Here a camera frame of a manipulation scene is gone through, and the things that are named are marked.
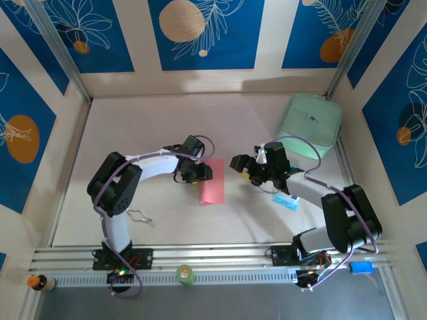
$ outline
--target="light green plastic box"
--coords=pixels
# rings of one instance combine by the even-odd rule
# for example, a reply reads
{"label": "light green plastic box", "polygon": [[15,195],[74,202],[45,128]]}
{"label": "light green plastic box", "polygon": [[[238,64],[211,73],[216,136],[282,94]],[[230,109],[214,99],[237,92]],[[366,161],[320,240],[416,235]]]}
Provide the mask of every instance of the light green plastic box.
{"label": "light green plastic box", "polygon": [[[342,108],[337,103],[306,93],[296,93],[290,100],[276,137],[296,135],[311,142],[320,157],[331,149],[341,132]],[[313,149],[297,139],[282,139],[285,149],[317,159]]]}

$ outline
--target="bottle with orange cap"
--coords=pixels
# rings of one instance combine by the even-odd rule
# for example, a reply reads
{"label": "bottle with orange cap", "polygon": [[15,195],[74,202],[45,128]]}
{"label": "bottle with orange cap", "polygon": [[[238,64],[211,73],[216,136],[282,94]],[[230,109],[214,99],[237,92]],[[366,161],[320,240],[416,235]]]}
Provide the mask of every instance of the bottle with orange cap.
{"label": "bottle with orange cap", "polygon": [[56,286],[56,280],[45,275],[32,275],[27,285],[36,291],[50,291]]}

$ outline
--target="white floor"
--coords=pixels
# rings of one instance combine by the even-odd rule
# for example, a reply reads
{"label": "white floor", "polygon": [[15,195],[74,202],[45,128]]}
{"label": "white floor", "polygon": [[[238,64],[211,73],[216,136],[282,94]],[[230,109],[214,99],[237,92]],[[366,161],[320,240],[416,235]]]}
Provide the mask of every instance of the white floor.
{"label": "white floor", "polygon": [[[101,223],[86,187],[112,151],[138,155],[207,135],[216,157],[252,154],[254,145],[272,140],[290,95],[215,94],[95,99],[65,198],[54,246],[100,245]],[[316,161],[288,152],[291,163],[309,169]],[[314,177],[344,184],[335,150]],[[226,203],[199,204],[198,185],[174,183],[171,175],[139,185],[131,204],[154,218],[151,225],[128,218],[134,244],[257,243],[291,241],[292,236],[324,226],[322,211],[301,201],[294,212],[272,195],[226,168]]]}

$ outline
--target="orange circle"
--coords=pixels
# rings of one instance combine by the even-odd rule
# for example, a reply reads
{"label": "orange circle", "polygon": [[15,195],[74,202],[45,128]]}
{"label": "orange circle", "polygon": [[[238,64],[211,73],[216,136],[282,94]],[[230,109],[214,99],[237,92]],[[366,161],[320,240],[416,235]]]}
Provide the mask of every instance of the orange circle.
{"label": "orange circle", "polygon": [[34,120],[26,115],[16,115],[7,122],[6,134],[9,136],[6,139],[7,149],[12,158],[25,164],[33,162],[40,144]]}
{"label": "orange circle", "polygon": [[409,130],[407,127],[401,127],[398,130],[398,142],[401,145],[407,145],[409,142],[411,142],[411,130]]}
{"label": "orange circle", "polygon": [[40,283],[40,278],[36,277],[35,275],[30,276],[30,278],[28,278],[27,280],[27,285],[32,288],[38,286],[39,283]]}
{"label": "orange circle", "polygon": [[80,40],[77,40],[75,43],[73,43],[73,48],[81,55],[85,55],[86,53],[89,53],[90,48],[87,45],[86,42],[82,42]]}
{"label": "orange circle", "polygon": [[350,39],[353,37],[353,33],[353,29],[345,29],[330,36],[320,48],[320,59],[328,63],[339,62]]}

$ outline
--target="purple cable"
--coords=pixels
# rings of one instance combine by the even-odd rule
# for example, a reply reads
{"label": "purple cable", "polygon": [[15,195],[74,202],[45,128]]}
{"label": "purple cable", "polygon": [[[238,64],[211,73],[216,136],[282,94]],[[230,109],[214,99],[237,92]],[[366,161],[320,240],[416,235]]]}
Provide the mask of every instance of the purple cable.
{"label": "purple cable", "polygon": [[120,261],[135,275],[136,279],[139,282],[139,290],[136,294],[134,295],[117,295],[116,293],[113,292],[113,283],[111,283],[111,285],[109,286],[111,293],[113,293],[114,296],[122,298],[122,299],[133,299],[136,298],[137,296],[139,296],[142,292],[142,279],[141,277],[138,275],[137,271],[120,255],[119,252],[117,252],[117,250],[115,250],[113,248],[113,244],[111,243],[111,241],[109,240],[108,234],[107,234],[107,227],[105,226],[105,215],[102,211],[100,211],[98,209],[98,203],[99,200],[101,199],[101,196],[104,194],[105,190],[108,188],[108,186],[110,185],[110,183],[113,181],[113,179],[115,177],[117,177],[117,175],[119,174],[119,172],[126,167],[129,164],[135,163],[139,160],[144,160],[144,159],[148,159],[148,158],[153,158],[153,157],[161,157],[162,155],[175,155],[175,156],[181,156],[181,157],[187,157],[193,160],[204,160],[204,159],[209,159],[210,157],[212,157],[212,155],[214,155],[215,153],[215,144],[214,142],[204,136],[204,135],[196,135],[194,137],[201,137],[204,139],[207,139],[211,144],[212,144],[212,152],[208,157],[201,157],[201,158],[197,158],[197,157],[192,157],[191,155],[186,155],[184,153],[174,153],[174,152],[165,152],[165,153],[150,153],[148,155],[142,155],[140,157],[136,157],[136,158],[132,158],[130,160],[127,160],[125,163],[123,163],[122,165],[120,165],[112,174],[111,176],[108,178],[108,180],[104,183],[104,185],[102,186],[101,190],[99,190],[99,193],[97,194],[95,201],[93,202],[93,209],[95,210],[96,213],[99,214],[99,216],[101,217],[101,226],[102,226],[102,232],[103,235],[105,237],[105,242],[107,243],[108,247],[113,251],[113,253],[120,259]]}
{"label": "purple cable", "polygon": [[[334,186],[328,185],[327,183],[324,183],[323,181],[308,177],[308,174],[311,173],[312,171],[318,169],[320,167],[320,165],[322,164],[322,158],[320,157],[319,151],[307,140],[305,140],[304,138],[301,137],[296,137],[295,135],[285,135],[283,137],[279,137],[277,139],[274,139],[273,141],[270,142],[276,142],[282,139],[287,139],[287,138],[292,138],[292,139],[297,139],[300,141],[303,141],[304,143],[308,144],[316,153],[317,157],[318,157],[318,165],[316,165],[315,167],[308,169],[305,173],[304,173],[304,177],[311,182],[317,183],[318,185],[321,185],[323,187],[327,187],[328,189],[337,192],[345,201],[346,203],[350,206],[350,208],[352,209],[352,211],[354,212],[354,214],[356,215],[356,217],[358,218],[359,222],[362,224],[362,227],[364,229],[364,231],[366,232],[366,234],[368,235],[369,239],[371,240],[372,245],[374,246],[374,250],[371,249],[366,249],[366,248],[358,248],[359,250],[362,251],[366,251],[366,252],[370,252],[370,253],[379,253],[380,250],[378,248],[378,244],[375,241],[374,236],[372,235],[371,230],[369,230],[369,227],[367,226],[366,222],[363,220],[362,216],[360,215],[359,211],[357,210],[357,208],[353,205],[353,203],[351,202],[351,200],[339,189],[335,188]],[[350,250],[350,252],[348,253],[347,257],[345,257],[335,268],[332,269],[331,272],[329,272],[324,278],[322,278],[320,281],[318,281],[317,283],[315,283],[314,285],[311,286],[310,290],[312,290],[313,288],[317,287],[319,284],[321,284],[323,281],[325,281],[327,278],[329,278],[332,274],[334,274],[339,267],[341,267],[345,262],[348,261],[348,259],[353,255],[354,253],[354,249],[352,248]]]}

